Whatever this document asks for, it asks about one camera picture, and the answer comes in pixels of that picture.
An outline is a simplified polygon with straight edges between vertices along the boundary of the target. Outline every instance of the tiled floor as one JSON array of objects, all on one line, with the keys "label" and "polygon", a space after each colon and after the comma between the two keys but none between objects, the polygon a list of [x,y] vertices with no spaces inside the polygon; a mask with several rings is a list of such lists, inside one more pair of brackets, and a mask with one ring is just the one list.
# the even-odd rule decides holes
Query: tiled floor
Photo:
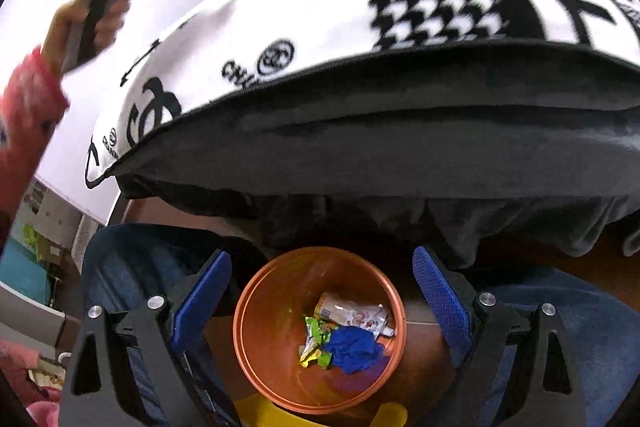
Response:
[{"label": "tiled floor", "polygon": [[[257,223],[229,223],[219,217],[191,216],[157,198],[135,201],[127,221],[207,229],[222,235],[239,235],[258,245],[260,243]],[[572,259],[551,247],[523,245],[508,238],[492,239],[482,244],[478,263],[506,263],[514,259],[559,267],[594,283],[640,311],[640,255],[622,257],[620,245],[612,233],[605,233],[594,250],[579,259]],[[369,424],[379,405],[386,401],[402,403],[409,412],[410,425],[419,412],[427,410],[429,404],[440,396],[453,377],[440,328],[434,324],[433,313],[412,277],[410,256],[405,259],[403,256],[387,255],[369,260],[386,273],[401,294],[409,322],[407,345],[398,369],[372,398],[337,415],[309,417],[331,427],[364,427]],[[239,399],[253,393],[235,357],[232,318],[212,320],[206,336],[231,398]]]}]

